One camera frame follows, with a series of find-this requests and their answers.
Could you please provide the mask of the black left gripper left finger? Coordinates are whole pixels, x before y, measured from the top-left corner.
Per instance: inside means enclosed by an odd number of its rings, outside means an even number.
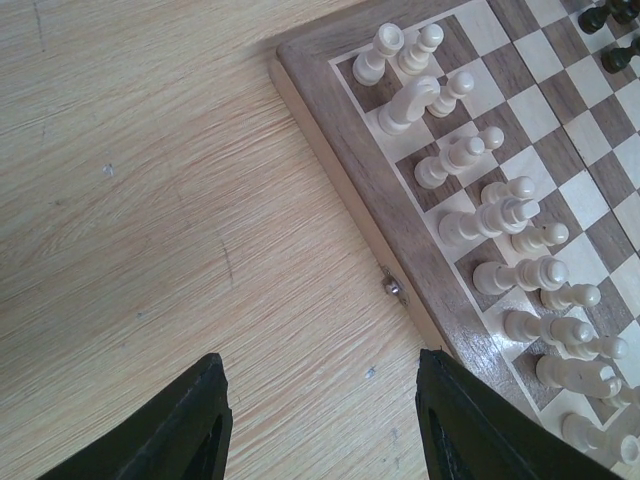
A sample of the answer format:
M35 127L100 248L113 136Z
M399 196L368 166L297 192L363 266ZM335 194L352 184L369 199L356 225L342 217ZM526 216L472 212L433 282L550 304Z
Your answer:
M222 358L208 353L121 424L43 479L222 479L232 410Z

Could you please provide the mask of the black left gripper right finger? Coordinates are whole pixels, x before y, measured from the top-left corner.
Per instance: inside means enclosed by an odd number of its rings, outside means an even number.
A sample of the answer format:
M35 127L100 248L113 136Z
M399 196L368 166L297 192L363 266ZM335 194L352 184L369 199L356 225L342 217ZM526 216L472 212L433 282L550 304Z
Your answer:
M617 479L459 364L420 351L416 410L431 479Z

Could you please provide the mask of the wooden chess board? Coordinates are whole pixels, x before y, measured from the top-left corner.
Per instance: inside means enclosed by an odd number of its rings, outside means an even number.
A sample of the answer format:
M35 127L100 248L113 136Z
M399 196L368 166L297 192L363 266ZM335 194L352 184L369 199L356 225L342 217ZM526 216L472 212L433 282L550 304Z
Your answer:
M425 343L572 458L639 475L639 5L366 1L271 79Z

